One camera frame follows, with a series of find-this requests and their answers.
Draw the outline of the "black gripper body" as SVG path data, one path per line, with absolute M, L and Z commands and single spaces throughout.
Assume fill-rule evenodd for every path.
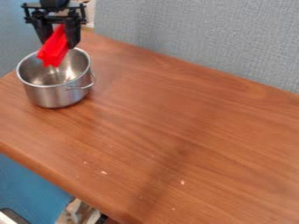
M 24 21 L 26 24 L 62 24 L 65 19 L 85 24 L 86 5 L 74 0 L 34 0 L 32 3 L 22 3 Z

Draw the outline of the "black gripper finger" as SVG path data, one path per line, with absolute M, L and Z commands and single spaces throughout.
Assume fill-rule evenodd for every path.
M 52 35 L 52 21 L 46 17 L 33 17 L 32 26 L 41 43 L 44 43 Z
M 72 49 L 80 42 L 80 21 L 74 17 L 64 19 L 64 32 L 69 49 Z

